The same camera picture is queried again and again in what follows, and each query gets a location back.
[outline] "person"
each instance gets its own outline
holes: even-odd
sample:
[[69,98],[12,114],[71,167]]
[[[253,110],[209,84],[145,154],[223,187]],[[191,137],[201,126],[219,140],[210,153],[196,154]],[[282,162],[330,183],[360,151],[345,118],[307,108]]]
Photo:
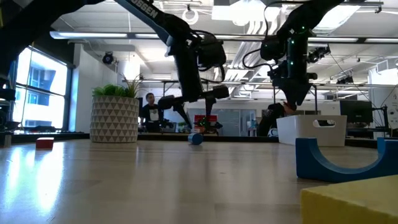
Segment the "person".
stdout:
[[164,118],[164,112],[155,104],[155,96],[153,93],[146,95],[147,105],[142,107],[141,124],[144,123],[147,131],[150,133],[160,132],[160,122]]
[[268,106],[268,110],[265,114],[262,115],[261,122],[257,127],[257,135],[260,137],[267,137],[269,130],[271,128],[276,128],[276,119],[293,115],[297,107],[290,106],[288,103],[284,102],[284,104],[276,103]]

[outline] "white textured planter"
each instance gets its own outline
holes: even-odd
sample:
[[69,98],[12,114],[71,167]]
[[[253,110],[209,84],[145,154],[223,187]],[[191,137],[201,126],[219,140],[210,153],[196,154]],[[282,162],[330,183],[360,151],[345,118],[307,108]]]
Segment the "white textured planter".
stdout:
[[120,96],[94,96],[91,108],[92,142],[136,142],[139,101]]

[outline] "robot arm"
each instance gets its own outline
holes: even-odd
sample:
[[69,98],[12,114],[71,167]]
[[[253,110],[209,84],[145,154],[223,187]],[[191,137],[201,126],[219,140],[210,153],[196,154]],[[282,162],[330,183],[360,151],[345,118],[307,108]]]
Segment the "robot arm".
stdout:
[[311,30],[328,11],[342,2],[344,0],[305,2],[290,13],[276,36],[266,37],[262,42],[260,55],[264,60],[273,59],[278,63],[286,55],[286,60],[280,63],[277,69],[270,66],[269,76],[272,84],[285,93],[292,109],[303,103],[312,86],[309,79],[317,79],[317,74],[307,73],[308,38],[313,36]]
[[[38,36],[49,31],[50,25],[61,15],[74,12],[84,5],[102,1],[33,0],[13,21],[0,30],[0,49],[5,55],[0,61],[0,74],[3,74],[0,80],[6,81],[11,62]],[[223,85],[204,92],[199,76],[199,70],[205,71],[212,67],[220,67],[224,74],[222,65],[226,61],[226,56],[222,41],[208,32],[191,30],[184,20],[160,11],[149,1],[116,0],[116,2],[151,27],[168,47],[167,56],[173,56],[175,59],[182,96],[178,98],[166,96],[160,99],[161,109],[173,107],[190,124],[183,109],[184,102],[194,102],[204,98],[206,108],[209,109],[207,111],[210,113],[216,99],[229,96],[228,88]]]

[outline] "blue ball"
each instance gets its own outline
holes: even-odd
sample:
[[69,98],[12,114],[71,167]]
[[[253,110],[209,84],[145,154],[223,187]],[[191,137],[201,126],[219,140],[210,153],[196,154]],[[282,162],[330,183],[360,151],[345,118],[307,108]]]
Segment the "blue ball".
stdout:
[[193,145],[200,145],[203,142],[203,135],[198,134],[198,133],[192,133],[188,136],[188,142],[190,142]]

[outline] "white plastic container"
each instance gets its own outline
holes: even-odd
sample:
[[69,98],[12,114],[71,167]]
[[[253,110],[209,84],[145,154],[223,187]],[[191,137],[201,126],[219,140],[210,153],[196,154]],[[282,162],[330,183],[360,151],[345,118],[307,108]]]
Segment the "white plastic container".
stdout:
[[[334,126],[320,126],[318,121],[334,121]],[[296,138],[316,138],[323,147],[345,145],[347,116],[288,116],[277,119],[277,125],[279,142],[283,144],[295,145]]]

